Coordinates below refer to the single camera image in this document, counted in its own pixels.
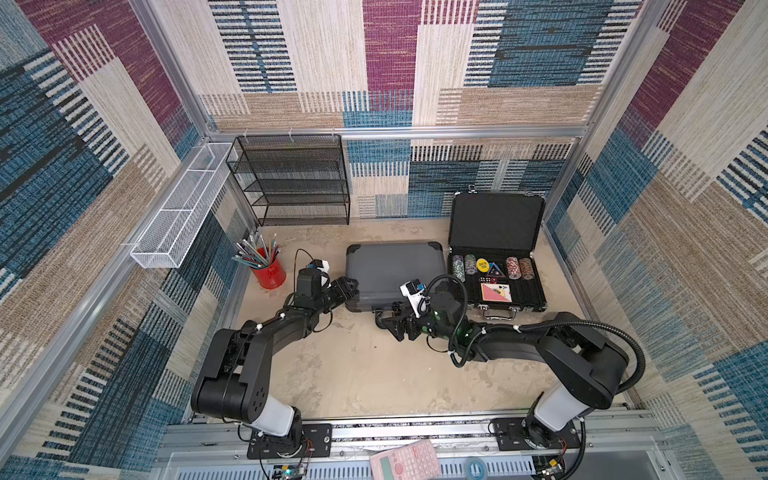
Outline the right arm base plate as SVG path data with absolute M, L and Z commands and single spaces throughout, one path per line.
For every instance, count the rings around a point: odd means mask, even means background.
M 489 422 L 488 432 L 500 451 L 569 451 L 581 446 L 579 427 L 572 422 L 562 430 L 552 432 L 536 422 L 530 426 L 524 417 L 502 417 Z

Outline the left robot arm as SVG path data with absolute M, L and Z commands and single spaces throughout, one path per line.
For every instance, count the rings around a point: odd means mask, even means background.
M 273 437 L 289 437 L 297 410 L 269 394 L 272 358 L 314 332 L 319 317 L 358 294 L 358 282 L 335 280 L 311 268 L 299 272 L 296 291 L 265 323 L 220 329 L 210 343 L 191 396 L 191 409 L 240 422 Z

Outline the black poker set case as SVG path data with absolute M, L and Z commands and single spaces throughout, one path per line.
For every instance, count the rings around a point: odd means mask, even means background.
M 468 303 L 482 311 L 498 310 L 543 312 L 547 300 L 533 253 L 542 223 L 545 200 L 538 195 L 485 192 L 459 193 L 451 203 L 448 237 L 449 269 L 452 256 L 473 254 L 490 264 L 486 273 L 477 271 L 463 282 Z M 507 257 L 530 258 L 535 270 L 533 280 L 507 276 Z M 482 300 L 481 283 L 510 286 L 512 302 L 497 303 Z

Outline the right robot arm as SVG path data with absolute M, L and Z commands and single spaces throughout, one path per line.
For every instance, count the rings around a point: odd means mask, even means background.
M 518 427 L 533 448 L 553 448 L 575 421 L 608 409 L 614 397 L 634 387 L 646 370 L 639 343 L 621 329 L 559 312 L 533 324 L 476 322 L 464 302 L 448 292 L 409 295 L 376 325 L 402 341 L 420 335 L 446 340 L 452 364 L 527 360 L 545 364 L 556 383 L 541 393 Z

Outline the grey poker set case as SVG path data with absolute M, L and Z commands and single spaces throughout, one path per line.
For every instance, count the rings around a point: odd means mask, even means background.
M 393 303 L 407 301 L 403 284 L 428 284 L 445 272 L 443 248 L 436 241 L 352 244 L 346 250 L 345 276 L 358 282 L 358 294 L 346 308 L 354 313 L 390 310 Z

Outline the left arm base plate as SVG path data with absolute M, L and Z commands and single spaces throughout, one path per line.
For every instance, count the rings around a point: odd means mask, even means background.
M 285 437 L 253 433 L 248 442 L 249 460 L 269 460 L 287 457 L 327 458 L 331 454 L 333 426 L 330 423 L 310 423 L 293 428 Z

